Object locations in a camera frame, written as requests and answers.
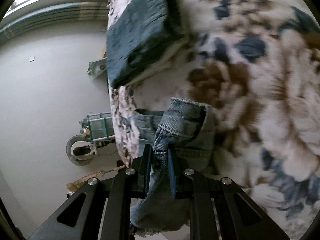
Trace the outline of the floral bed cover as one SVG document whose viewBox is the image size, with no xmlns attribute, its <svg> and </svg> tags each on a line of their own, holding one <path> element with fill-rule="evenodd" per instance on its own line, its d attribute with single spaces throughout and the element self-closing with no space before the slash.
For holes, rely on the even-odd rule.
<svg viewBox="0 0 320 240">
<path fill-rule="evenodd" d="M 110 0 L 108 29 L 132 0 Z M 143 154 L 137 109 L 172 98 L 217 118 L 205 177 L 231 178 L 289 239 L 319 239 L 319 24 L 305 0 L 178 0 L 186 37 L 153 73 L 113 89 L 116 145 Z"/>
</svg>

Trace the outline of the green white plastic bag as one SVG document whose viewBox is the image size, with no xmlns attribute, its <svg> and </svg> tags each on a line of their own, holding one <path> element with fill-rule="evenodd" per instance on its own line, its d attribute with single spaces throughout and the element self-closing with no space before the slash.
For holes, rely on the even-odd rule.
<svg viewBox="0 0 320 240">
<path fill-rule="evenodd" d="M 95 79 L 101 74 L 104 74 L 104 72 L 106 72 L 106 69 L 106 58 L 104 57 L 98 61 L 91 61 L 89 63 L 87 74 Z"/>
</svg>

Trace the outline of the teal metal rack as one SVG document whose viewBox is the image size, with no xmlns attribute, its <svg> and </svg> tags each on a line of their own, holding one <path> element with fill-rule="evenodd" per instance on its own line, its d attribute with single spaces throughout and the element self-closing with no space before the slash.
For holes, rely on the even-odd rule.
<svg viewBox="0 0 320 240">
<path fill-rule="evenodd" d="M 96 143 L 100 141 L 114 140 L 114 129 L 111 112 L 89 114 L 81 121 L 80 134 Z"/>
</svg>

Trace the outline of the distressed blue denim shorts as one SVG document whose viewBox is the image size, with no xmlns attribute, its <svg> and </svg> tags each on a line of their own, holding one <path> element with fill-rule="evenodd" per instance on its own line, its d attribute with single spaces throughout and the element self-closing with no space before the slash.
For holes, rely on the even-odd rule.
<svg viewBox="0 0 320 240">
<path fill-rule="evenodd" d="M 172 98 L 164 112 L 137 109 L 143 147 L 152 147 L 147 196 L 131 209 L 131 222 L 146 234 L 177 231 L 189 219 L 189 201 L 176 199 L 178 169 L 206 172 L 214 149 L 217 118 L 212 106 Z"/>
</svg>

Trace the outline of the folded blue denim pants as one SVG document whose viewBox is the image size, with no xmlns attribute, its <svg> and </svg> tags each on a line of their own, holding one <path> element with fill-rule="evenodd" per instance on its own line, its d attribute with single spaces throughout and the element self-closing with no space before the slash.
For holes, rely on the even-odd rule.
<svg viewBox="0 0 320 240">
<path fill-rule="evenodd" d="M 153 65 L 185 37 L 178 0 L 132 0 L 106 33 L 110 86 L 117 89 L 153 73 Z"/>
</svg>

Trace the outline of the left striped curtain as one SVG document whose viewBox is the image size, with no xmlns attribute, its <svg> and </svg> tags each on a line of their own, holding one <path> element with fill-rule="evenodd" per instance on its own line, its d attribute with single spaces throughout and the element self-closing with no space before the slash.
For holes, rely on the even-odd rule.
<svg viewBox="0 0 320 240">
<path fill-rule="evenodd" d="M 1 44 L 40 27 L 69 21 L 106 21 L 108 7 L 100 2 L 57 4 L 23 15 L 1 27 Z"/>
</svg>

